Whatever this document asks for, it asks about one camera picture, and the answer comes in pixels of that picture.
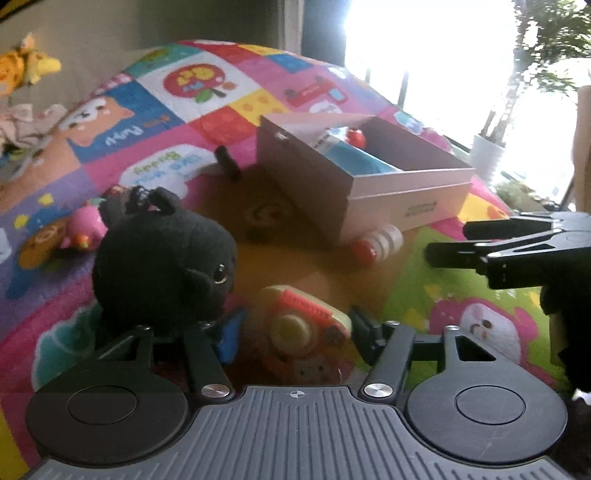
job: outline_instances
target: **wall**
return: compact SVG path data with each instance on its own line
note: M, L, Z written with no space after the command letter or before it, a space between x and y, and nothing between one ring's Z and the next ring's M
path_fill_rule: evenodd
M345 65L345 21L350 7L351 0L306 0L303 56Z
M32 32L62 71L12 103L70 108L152 48L187 38L276 46L277 0L41 0L0 24L0 52Z

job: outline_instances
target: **ribbed surface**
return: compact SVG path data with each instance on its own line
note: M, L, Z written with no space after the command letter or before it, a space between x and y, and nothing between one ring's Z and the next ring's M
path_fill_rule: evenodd
M249 387L203 408L187 434L136 465L84 469L47 461L35 480L558 480L549 460L510 469L465 466L426 448L391 407L346 387Z

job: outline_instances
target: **black plush toy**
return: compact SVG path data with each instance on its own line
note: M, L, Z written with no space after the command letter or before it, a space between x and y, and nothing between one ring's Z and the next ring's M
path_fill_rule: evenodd
M221 315L236 267L236 242L226 229L161 187L110 197L100 211L109 231L92 282L109 336L136 325L176 335Z

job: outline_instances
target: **plush toy eye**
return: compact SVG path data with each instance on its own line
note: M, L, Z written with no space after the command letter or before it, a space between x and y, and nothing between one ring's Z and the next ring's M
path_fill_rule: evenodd
M226 266L224 264L219 264L216 271L213 272L213 281L219 285L224 283L227 279Z

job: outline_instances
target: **blue object in box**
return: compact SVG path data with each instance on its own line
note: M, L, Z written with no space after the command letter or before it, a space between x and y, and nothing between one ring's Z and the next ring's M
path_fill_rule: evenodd
M402 171L341 140L341 130L343 128L328 129L312 147L354 177Z

